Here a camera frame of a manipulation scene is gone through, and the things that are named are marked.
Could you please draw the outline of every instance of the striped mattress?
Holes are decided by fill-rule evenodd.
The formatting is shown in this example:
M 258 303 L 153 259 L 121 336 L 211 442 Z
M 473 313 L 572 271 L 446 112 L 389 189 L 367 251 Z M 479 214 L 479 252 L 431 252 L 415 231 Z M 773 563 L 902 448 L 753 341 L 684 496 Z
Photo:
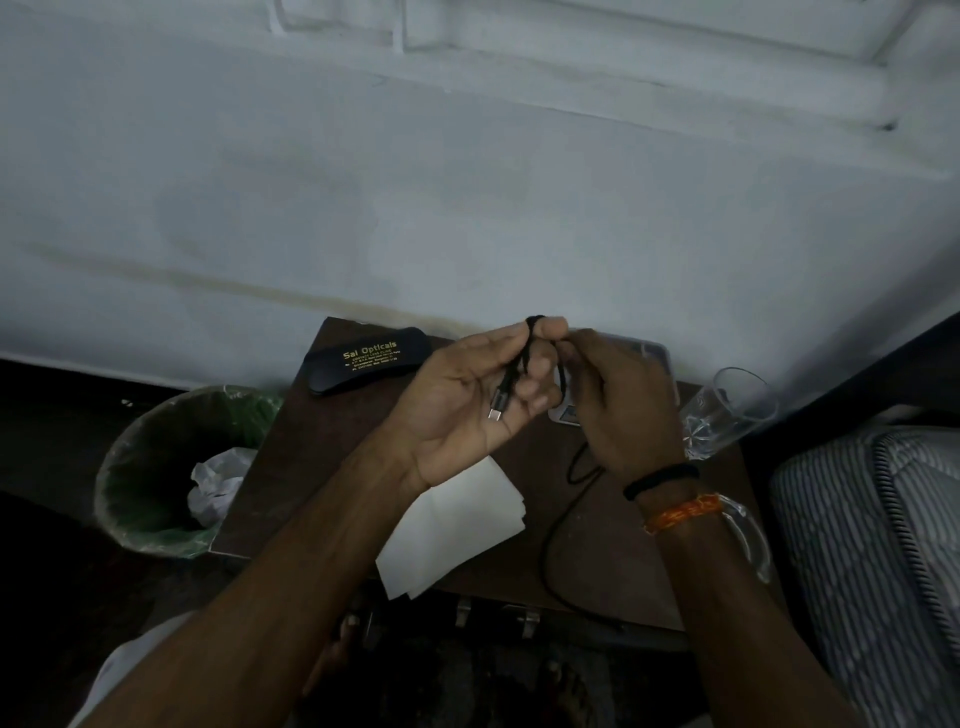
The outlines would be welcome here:
M 871 726 L 960 726 L 960 432 L 857 432 L 771 499 L 828 670 Z

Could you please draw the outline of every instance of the drinking glass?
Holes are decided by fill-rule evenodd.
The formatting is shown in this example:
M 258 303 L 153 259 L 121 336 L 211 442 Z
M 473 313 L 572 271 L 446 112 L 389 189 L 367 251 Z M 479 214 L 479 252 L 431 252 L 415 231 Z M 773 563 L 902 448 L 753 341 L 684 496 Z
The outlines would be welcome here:
M 682 410 L 690 460 L 706 460 L 777 416 L 777 396 L 759 376 L 739 367 L 721 369 Z

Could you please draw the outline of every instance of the forearm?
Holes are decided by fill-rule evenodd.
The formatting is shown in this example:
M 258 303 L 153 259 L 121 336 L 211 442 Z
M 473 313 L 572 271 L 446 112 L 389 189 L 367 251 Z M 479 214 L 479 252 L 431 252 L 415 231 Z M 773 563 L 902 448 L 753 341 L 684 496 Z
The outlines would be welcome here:
M 375 432 L 84 728 L 281 725 L 335 619 L 416 499 L 407 473 L 389 434 Z
M 675 486 L 666 499 L 695 492 L 690 483 Z M 722 517 L 689 519 L 656 538 L 718 728 L 859 725 Z

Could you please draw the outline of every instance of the left hand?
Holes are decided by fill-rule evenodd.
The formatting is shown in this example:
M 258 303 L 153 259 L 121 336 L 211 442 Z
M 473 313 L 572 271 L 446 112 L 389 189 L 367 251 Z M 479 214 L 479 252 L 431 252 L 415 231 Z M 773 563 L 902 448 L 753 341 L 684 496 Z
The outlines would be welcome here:
M 479 462 L 516 435 L 534 417 L 560 404 L 554 382 L 557 350 L 566 337 L 562 317 L 534 325 L 530 364 L 517 381 L 499 422 L 487 418 L 504 367 L 523 349 L 523 322 L 468 336 L 434 352 L 420 367 L 383 424 L 413 456 L 410 475 L 423 490 Z

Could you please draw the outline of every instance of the wooden table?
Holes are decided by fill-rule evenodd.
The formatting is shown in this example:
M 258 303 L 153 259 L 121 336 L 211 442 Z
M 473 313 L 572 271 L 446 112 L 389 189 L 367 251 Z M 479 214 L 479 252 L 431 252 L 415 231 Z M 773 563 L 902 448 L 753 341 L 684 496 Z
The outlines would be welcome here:
M 328 318 L 311 351 L 384 330 Z M 432 341 L 435 348 L 448 343 Z M 300 371 L 211 550 L 253 558 L 387 416 L 410 378 L 383 379 L 318 398 L 309 393 Z M 681 384 L 683 400 L 695 391 Z M 580 491 L 566 483 L 565 473 L 583 442 L 579 427 L 540 417 L 494 453 L 523 494 L 527 527 L 458 567 L 436 588 L 562 610 L 540 584 L 537 559 L 547 528 Z M 581 465 L 591 467 L 591 458 L 583 458 Z M 701 472 L 711 487 L 758 513 L 739 448 L 703 463 Z M 643 531 L 636 508 L 608 479 L 597 483 L 567 519 L 548 564 L 551 584 L 576 604 L 627 622 L 684 628 L 653 540 Z

